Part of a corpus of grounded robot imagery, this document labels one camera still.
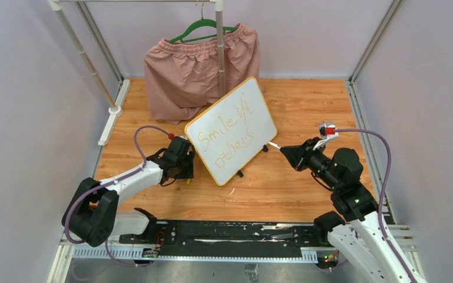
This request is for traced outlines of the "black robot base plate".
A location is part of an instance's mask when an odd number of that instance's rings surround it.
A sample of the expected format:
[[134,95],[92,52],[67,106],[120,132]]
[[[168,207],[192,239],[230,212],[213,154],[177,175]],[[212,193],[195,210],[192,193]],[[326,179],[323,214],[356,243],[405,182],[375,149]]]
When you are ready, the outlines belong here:
[[143,261],[218,261],[322,263],[336,261],[338,251],[320,243],[309,222],[156,222],[152,236],[120,235],[109,238],[107,245],[92,247],[86,243],[61,244],[73,250],[77,259]]

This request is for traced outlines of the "metal whiteboard stand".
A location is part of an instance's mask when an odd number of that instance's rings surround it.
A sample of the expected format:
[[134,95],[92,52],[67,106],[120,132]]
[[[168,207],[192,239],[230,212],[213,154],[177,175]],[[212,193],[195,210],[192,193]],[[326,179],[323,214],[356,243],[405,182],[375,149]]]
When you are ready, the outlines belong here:
[[261,148],[260,151],[258,151],[252,158],[249,159],[249,161],[246,162],[246,164],[244,164],[242,166],[242,168],[240,168],[237,172],[236,172],[236,175],[239,177],[239,178],[243,178],[245,175],[243,173],[243,169],[245,169],[245,167],[250,164],[260,153],[267,153],[269,151],[269,148],[268,148],[268,144],[264,144],[263,147]]

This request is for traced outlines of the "pink shorts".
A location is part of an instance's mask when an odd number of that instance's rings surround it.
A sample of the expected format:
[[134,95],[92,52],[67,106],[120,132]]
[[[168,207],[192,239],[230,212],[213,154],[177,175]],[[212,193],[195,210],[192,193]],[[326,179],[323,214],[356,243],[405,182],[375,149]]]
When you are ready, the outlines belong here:
[[[261,50],[255,29],[238,24],[224,36],[226,91],[260,77]],[[178,124],[215,103],[219,90],[217,40],[172,44],[161,40],[145,55],[147,105],[155,120]]]

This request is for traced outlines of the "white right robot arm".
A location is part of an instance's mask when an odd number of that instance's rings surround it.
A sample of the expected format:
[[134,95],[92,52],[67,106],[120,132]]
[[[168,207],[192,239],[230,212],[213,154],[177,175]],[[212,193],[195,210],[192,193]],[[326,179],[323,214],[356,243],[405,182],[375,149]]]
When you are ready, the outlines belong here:
[[314,148],[319,141],[280,148],[296,171],[310,170],[332,191],[335,210],[314,219],[315,242],[337,248],[367,282],[425,282],[386,226],[378,202],[361,183],[363,165],[356,151],[342,147],[329,158]]

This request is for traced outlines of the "yellow framed whiteboard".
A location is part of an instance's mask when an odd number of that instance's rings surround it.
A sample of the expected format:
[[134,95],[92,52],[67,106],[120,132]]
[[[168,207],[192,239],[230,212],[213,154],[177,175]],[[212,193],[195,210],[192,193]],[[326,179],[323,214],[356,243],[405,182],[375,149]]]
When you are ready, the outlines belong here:
[[218,186],[229,182],[278,132],[254,77],[197,115],[184,131]]

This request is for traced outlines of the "white clothes rack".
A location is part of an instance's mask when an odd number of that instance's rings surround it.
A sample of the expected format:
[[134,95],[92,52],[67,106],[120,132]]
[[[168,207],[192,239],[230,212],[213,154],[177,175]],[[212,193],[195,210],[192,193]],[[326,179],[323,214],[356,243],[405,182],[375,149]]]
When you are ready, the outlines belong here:
[[[225,82],[225,51],[224,51],[224,25],[223,25],[223,11],[224,11],[224,2],[217,0],[209,0],[210,4],[215,7],[215,19],[211,24],[216,28],[216,50],[218,54],[218,75],[219,75],[219,91],[221,94],[226,93],[226,82]],[[111,96],[111,93],[107,89],[105,83],[99,75],[96,67],[94,66],[91,58],[89,57],[86,49],[78,38],[74,28],[69,22],[67,16],[65,15],[62,8],[62,1],[57,0],[48,0],[52,11],[55,12],[56,16],[60,20],[63,28],[67,32],[71,42],[74,44],[77,52],[79,53],[81,59],[83,60],[85,66],[88,68],[91,76],[98,85],[101,93],[104,95],[104,98],[109,104],[108,109],[108,119],[102,131],[102,134],[98,140],[99,146],[106,146],[109,142],[111,134],[115,128],[118,118],[123,114],[123,104],[126,100],[127,94],[129,93],[129,88],[131,85],[130,80],[125,79],[121,74],[120,68],[118,67],[116,60],[114,59],[112,53],[110,52],[108,45],[106,44],[97,24],[94,20],[90,9],[88,7],[88,1],[73,1],[74,6],[77,8],[77,11],[80,13],[81,18],[84,20],[84,23],[88,30],[91,33],[91,36],[94,39],[94,42],[97,44],[105,63],[107,64],[109,70],[114,75],[117,80],[118,92],[116,98]]]

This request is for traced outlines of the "white whiteboard marker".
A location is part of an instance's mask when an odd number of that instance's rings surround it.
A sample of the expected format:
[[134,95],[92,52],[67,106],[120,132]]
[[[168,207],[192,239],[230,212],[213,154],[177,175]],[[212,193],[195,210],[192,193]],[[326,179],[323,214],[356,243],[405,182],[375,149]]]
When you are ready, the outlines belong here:
[[278,144],[276,144],[276,143],[273,143],[273,142],[271,142],[271,141],[269,141],[268,144],[271,145],[271,146],[273,146],[273,147],[275,147],[275,148],[277,148],[277,149],[280,149],[280,148],[281,148],[280,145],[278,145]]

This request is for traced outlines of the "aluminium cage frame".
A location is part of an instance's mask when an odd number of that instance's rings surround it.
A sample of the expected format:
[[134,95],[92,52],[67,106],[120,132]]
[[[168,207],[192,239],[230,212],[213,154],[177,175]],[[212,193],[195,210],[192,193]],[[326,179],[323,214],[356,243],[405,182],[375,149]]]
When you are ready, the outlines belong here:
[[[369,43],[391,1],[225,1],[224,22],[247,24],[261,43],[261,85],[278,128],[277,142],[297,144],[333,120],[354,126],[345,80],[365,103],[364,80],[373,73],[375,50]],[[137,159],[132,134],[150,122],[143,57],[159,40],[180,34],[211,4],[91,2],[90,12],[120,72],[132,86],[106,147],[98,176],[129,168]],[[123,204],[160,218],[229,221],[309,222],[332,210],[329,193],[308,172],[297,173],[275,150],[260,153],[244,171],[217,186],[200,162],[191,184],[178,181],[151,187]]]

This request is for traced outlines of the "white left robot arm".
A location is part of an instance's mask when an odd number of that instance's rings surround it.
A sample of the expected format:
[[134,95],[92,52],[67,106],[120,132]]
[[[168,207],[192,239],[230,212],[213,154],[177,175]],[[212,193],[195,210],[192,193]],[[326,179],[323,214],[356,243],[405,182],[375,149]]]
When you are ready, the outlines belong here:
[[135,235],[142,243],[156,239],[156,218],[141,208],[118,212],[123,202],[152,186],[165,186],[193,178],[195,149],[182,136],[173,137],[167,148],[147,157],[138,166],[104,180],[81,181],[61,223],[74,244],[98,247],[111,236]]

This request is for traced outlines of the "green clothes hanger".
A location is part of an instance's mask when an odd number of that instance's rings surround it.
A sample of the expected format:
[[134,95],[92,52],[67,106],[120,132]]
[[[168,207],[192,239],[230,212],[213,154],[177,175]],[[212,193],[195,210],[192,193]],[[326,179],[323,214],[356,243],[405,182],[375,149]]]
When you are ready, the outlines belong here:
[[238,28],[236,25],[226,25],[224,23],[223,11],[215,9],[214,17],[206,17],[203,8],[201,8],[201,17],[189,24],[179,35],[168,39],[167,42],[172,44],[186,44],[205,41],[232,33]]

